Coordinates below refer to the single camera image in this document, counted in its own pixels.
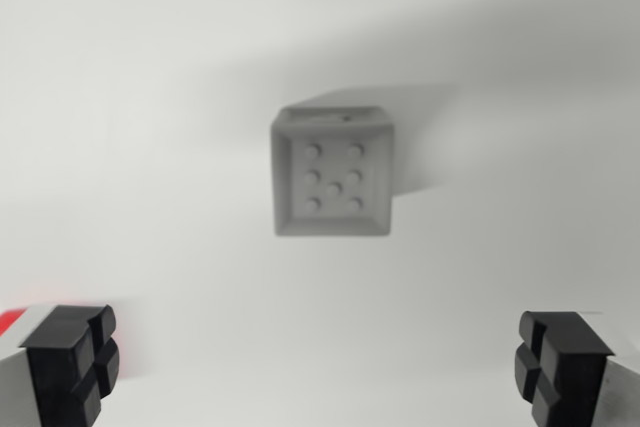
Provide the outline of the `black-padded silver gripper left finger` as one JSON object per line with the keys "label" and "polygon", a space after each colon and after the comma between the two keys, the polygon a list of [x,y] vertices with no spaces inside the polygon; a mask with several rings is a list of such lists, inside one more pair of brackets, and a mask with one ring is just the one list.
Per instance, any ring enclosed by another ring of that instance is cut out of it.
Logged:
{"label": "black-padded silver gripper left finger", "polygon": [[95,424],[119,374],[110,305],[34,305],[1,313],[1,424]]}

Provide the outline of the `black-padded silver gripper right finger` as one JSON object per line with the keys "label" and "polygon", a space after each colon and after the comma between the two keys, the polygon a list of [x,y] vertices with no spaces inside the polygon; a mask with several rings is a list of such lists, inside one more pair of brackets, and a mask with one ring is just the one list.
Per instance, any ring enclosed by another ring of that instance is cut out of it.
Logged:
{"label": "black-padded silver gripper right finger", "polygon": [[604,314],[526,311],[519,335],[515,382],[536,425],[639,424],[639,345]]}

